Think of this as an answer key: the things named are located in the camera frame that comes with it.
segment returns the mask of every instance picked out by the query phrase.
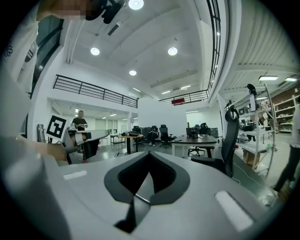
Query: recessed ceiling light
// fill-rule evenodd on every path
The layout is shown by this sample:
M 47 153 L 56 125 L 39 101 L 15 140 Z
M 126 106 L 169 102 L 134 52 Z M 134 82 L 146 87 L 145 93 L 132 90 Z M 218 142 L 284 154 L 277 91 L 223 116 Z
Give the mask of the recessed ceiling light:
M 188 86 L 185 86 L 185 87 L 182 87 L 181 90 L 185 90 L 187 88 L 189 88 L 191 85 L 188 85 Z
M 176 47 L 171 47 L 168 51 L 169 55 L 175 56 L 177 54 L 178 50 Z
M 132 75 L 132 76 L 135 76 L 135 75 L 136 75 L 136 71 L 130 70 L 130 71 L 129 71 L 129 74 Z
M 259 77 L 260 81 L 275 81 L 277 79 L 278 79 L 277 76 L 260 76 Z
M 130 0 L 128 5 L 133 10 L 139 10 L 144 6 L 144 1 L 143 0 Z
M 195 112 L 198 112 L 199 110 L 196 110 L 196 111 L 189 111 L 187 113 L 195 113 Z
M 288 81 L 288 82 L 295 82 L 295 81 L 297 81 L 297 78 L 290 78 L 290 77 L 288 77 L 285 80 Z
M 94 56 L 98 56 L 100 54 L 100 51 L 96 47 L 93 47 L 91 48 L 90 53 L 93 54 Z

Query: gray floor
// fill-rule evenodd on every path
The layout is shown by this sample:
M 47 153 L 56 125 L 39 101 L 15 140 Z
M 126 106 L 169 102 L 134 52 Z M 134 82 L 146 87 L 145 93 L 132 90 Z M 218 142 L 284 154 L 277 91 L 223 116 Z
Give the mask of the gray floor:
M 131 143 L 131 152 L 135 152 L 135 146 Z M 148 144 L 144 144 L 144 146 L 139 145 L 138 150 L 139 151 L 158 151 L 166 154 L 172 154 L 172 147 L 168 146 L 167 149 L 165 147 L 159 147 L 161 145 L 160 142 L 157 142 L 155 147 L 149 146 Z M 182 153 L 180 148 L 176 149 L 175 154 L 177 156 L 180 156 Z M 122 157 L 126 152 L 126 144 L 125 143 L 119 143 L 119 144 L 112 144 L 101 147 L 101 150 L 98 151 L 97 155 L 90 158 L 89 162 L 97 162 L 102 161 L 106 159 L 111 159 L 113 157 L 116 157 L 118 152 L 120 152 L 118 157 Z M 272 191 L 268 187 L 268 185 L 265 183 L 264 179 L 260 176 L 258 176 L 249 166 L 247 166 L 237 155 L 234 155 L 233 158 L 233 179 L 240 182 L 240 184 L 248 189 L 250 192 L 252 192 L 255 196 L 257 196 L 258 199 L 263 199 L 266 197 L 273 196 Z

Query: metal shelving rack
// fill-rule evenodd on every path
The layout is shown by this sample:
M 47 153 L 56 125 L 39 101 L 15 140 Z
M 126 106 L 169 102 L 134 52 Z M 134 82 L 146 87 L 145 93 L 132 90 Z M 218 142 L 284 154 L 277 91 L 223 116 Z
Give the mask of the metal shelving rack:
M 268 134 L 268 133 L 273 133 L 273 144 L 271 146 L 271 149 L 272 149 L 272 153 L 271 153 L 271 159 L 270 159 L 270 162 L 269 162 L 269 166 L 265 169 L 262 169 L 262 170 L 259 170 L 259 171 L 256 171 L 256 173 L 260 173 L 262 171 L 265 171 L 267 170 L 267 173 L 266 173 L 266 177 L 268 176 L 269 174 L 269 170 L 270 170 L 270 167 L 272 165 L 272 160 L 273 160 L 273 155 L 274 155 L 274 150 L 275 150 L 275 132 L 274 132 L 274 129 L 275 129 L 275 124 L 276 124 L 276 117 L 275 117 L 275 110 L 274 110 L 274 105 L 272 103 L 272 99 L 269 95 L 269 92 L 268 92 L 268 89 L 267 89 L 267 85 L 265 84 L 263 88 L 263 93 L 266 93 L 267 96 L 268 96 L 268 99 L 270 101 L 270 108 L 271 108 L 271 114 L 269 113 L 269 110 L 265 109 L 255 98 L 255 111 L 253 112 L 250 112 L 250 113 L 247 113 L 247 114 L 244 114 L 244 115 L 241 115 L 240 118 L 243 118 L 243 117 L 248 117 L 248 116 L 255 116 L 255 121 L 256 121 L 256 130 L 254 131 L 249 131 L 249 132 L 244 132 L 244 131 L 240 131 L 239 134 L 246 134 L 246 135 L 252 135 L 252 136 L 255 136 L 256 137 L 256 142 L 248 142 L 248 143 L 236 143 L 237 146 L 240 146 L 241 148 L 253 153 L 255 155 L 255 158 L 254 158 L 254 162 L 253 162 L 253 167 L 252 169 L 255 171 L 258 167 L 258 165 L 261 163 L 261 161 L 264 159 L 264 157 L 266 156 L 266 154 L 268 153 L 268 148 L 267 146 L 264 146 L 264 147 L 261 147 L 259 145 L 259 136 L 260 135 L 264 135 L 264 134 Z M 236 108 L 241 106 L 241 105 L 244 105 L 245 103 L 249 102 L 250 101 L 250 98 L 252 97 L 253 95 L 250 94 L 249 91 L 247 91 L 246 95 L 238 100 L 236 100 L 234 103 L 232 103 L 230 106 L 234 105 Z M 259 105 L 261 108 L 262 108 L 262 111 L 258 111 L 257 108 L 256 108 L 256 105 Z M 267 113 L 268 116 L 271 118 L 271 122 L 273 123 L 273 126 L 271 126 L 273 129 L 270 130 L 270 131 L 266 131 L 266 130 L 263 130 L 263 129 L 260 129 L 259 128 L 259 117 L 258 117 L 258 114 L 259 113 Z M 267 153 L 260 158 L 260 161 L 257 162 L 257 156 L 258 156 L 258 153 L 262 152 L 266 150 Z

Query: desk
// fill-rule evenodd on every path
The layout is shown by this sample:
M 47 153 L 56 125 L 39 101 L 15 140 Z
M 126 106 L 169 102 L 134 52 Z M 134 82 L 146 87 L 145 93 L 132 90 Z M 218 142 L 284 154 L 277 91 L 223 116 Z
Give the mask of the desk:
M 114 138 L 115 137 L 117 137 L 117 138 L 119 138 L 119 134 L 113 134 L 113 135 L 110 135 L 110 137 L 111 137 L 111 144 L 113 143 L 113 144 L 117 144 L 117 143 L 124 143 L 124 142 L 114 142 Z
M 180 146 L 182 147 L 182 156 L 187 158 L 188 157 L 188 150 L 186 149 L 189 146 L 196 146 L 200 148 L 205 147 L 215 147 L 217 143 L 216 138 L 213 136 L 208 136 L 204 138 L 193 138 L 188 136 L 180 136 L 173 141 L 171 141 L 172 144 L 172 155 L 175 156 L 175 147 Z M 207 155 L 209 158 L 211 158 L 211 152 L 210 150 L 207 150 Z
M 139 138 L 139 137 L 144 137 L 144 135 L 138 135 L 137 137 L 132 137 L 132 136 L 119 136 L 120 138 L 126 138 L 126 142 L 127 142 L 127 154 L 131 154 L 131 149 L 130 149 L 130 139 L 131 138 Z

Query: white ceiling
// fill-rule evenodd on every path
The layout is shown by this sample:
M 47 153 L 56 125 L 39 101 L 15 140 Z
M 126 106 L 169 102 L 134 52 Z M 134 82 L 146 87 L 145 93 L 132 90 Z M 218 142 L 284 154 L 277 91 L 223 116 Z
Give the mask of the white ceiling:
M 62 111 L 62 114 L 65 116 L 74 116 L 75 118 L 75 109 L 78 108 L 84 112 L 85 118 L 96 118 L 102 119 L 107 117 L 108 120 L 123 120 L 127 119 L 128 113 L 123 111 L 118 111 L 114 109 L 96 107 L 91 105 L 55 100 L 57 105 Z
M 246 91 L 247 84 L 270 92 L 293 85 L 287 77 L 300 75 L 300 61 L 293 44 L 277 19 L 260 2 L 242 4 L 241 37 L 236 55 L 235 72 L 222 86 L 227 100 L 236 100 Z M 278 76 L 276 81 L 259 81 L 262 75 Z
M 177 0 L 144 0 L 140 10 L 134 11 L 128 5 L 123 7 L 109 25 L 103 24 L 102 18 L 85 21 L 74 59 L 88 63 L 92 58 L 99 68 L 106 66 L 104 61 L 108 62 L 161 97 L 162 92 L 187 83 L 192 87 L 184 93 L 200 90 L 201 56 L 196 54 L 192 44 L 200 45 L 200 42 L 199 39 L 195 41 L 192 33 L 195 29 L 191 29 L 184 11 Z M 116 23 L 121 26 L 109 36 L 108 32 Z M 168 54 L 173 46 L 178 49 L 176 56 Z M 96 58 L 90 54 L 92 47 L 101 51 Z M 137 71 L 135 77 L 129 76 L 131 69 Z

